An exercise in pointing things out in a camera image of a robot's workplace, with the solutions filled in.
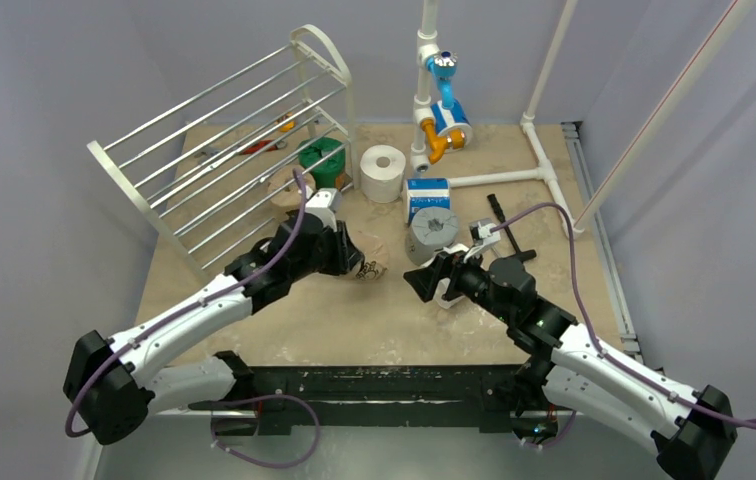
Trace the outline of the grey paper roll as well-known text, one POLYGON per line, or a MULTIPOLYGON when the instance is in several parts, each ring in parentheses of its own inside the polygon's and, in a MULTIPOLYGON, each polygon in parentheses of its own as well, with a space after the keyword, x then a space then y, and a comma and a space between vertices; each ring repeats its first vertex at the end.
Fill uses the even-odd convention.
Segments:
POLYGON ((452 246, 459 232, 457 215, 444 207, 417 211, 406 236, 406 253, 414 265, 422 265, 445 247, 452 246))

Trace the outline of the green paper roll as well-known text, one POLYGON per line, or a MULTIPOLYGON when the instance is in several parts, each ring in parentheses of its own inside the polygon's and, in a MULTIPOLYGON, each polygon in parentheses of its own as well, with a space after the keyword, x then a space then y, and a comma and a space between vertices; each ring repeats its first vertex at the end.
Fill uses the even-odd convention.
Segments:
POLYGON ((319 137, 299 143, 298 162, 310 175, 316 187, 341 189, 344 184, 346 147, 337 139, 319 137))

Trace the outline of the white metal shelf rack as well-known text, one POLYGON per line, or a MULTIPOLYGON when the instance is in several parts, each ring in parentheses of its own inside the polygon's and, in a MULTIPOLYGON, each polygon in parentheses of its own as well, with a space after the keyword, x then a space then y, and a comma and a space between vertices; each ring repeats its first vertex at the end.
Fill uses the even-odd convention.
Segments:
POLYGON ((326 32, 306 24, 276 50, 157 114, 121 137, 88 151, 157 232, 183 272, 207 281, 237 250, 274 225, 267 183, 300 166, 298 145, 329 137, 346 147, 344 184, 357 184, 353 77, 326 32), (295 128, 277 130, 291 112, 295 128), (198 164, 189 149, 221 141, 249 146, 286 140, 283 150, 198 164))

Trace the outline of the brown roll with print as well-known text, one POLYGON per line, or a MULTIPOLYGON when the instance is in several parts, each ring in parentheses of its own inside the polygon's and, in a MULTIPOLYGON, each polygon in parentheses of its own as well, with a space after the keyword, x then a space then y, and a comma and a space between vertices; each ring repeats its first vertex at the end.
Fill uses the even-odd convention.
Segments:
POLYGON ((383 277, 390 260, 386 242, 381 237, 362 230, 350 230, 349 236, 353 245, 363 254, 363 259, 345 278, 374 282, 383 277))

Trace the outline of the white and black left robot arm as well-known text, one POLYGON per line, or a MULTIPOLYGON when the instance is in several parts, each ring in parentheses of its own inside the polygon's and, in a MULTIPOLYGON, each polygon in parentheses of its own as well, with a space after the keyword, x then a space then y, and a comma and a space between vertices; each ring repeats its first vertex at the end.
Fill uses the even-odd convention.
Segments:
POLYGON ((344 221, 292 211, 274 236, 159 316, 109 337, 87 332, 74 344, 63 382, 71 403, 66 435, 93 434, 102 445, 122 440, 152 413, 159 396, 154 380, 171 361, 286 297, 297 281, 344 276, 363 258, 344 221))

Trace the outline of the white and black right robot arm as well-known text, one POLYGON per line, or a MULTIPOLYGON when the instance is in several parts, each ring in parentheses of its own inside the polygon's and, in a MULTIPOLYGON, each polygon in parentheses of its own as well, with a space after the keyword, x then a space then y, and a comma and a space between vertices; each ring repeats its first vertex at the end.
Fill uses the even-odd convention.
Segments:
POLYGON ((499 258, 482 268, 464 256, 441 252, 403 278, 424 302, 466 298, 506 325, 531 363, 515 381, 523 404, 548 400, 580 412, 654 453, 674 479, 717 476, 737 439, 735 428, 716 417, 732 412, 725 393, 669 379, 596 339, 537 292, 520 261, 499 258))

